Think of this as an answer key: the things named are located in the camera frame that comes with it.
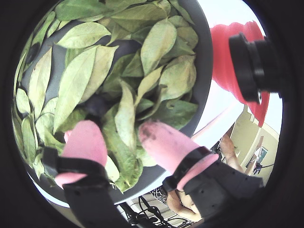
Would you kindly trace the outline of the pink-tipped gripper finger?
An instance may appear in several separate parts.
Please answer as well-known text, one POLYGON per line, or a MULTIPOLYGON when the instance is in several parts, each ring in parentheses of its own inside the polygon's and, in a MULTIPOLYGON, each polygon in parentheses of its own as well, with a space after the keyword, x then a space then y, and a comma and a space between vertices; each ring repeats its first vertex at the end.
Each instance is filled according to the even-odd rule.
POLYGON ((147 121, 139 140, 156 163, 170 173, 162 183, 168 207, 189 220, 212 219, 256 196, 263 180, 241 169, 231 145, 219 155, 196 144, 173 127, 147 121))
POLYGON ((80 121, 68 136, 62 155, 45 147, 42 164, 55 177, 73 214, 86 228, 128 228, 114 205, 106 176, 107 149, 92 121, 80 121))

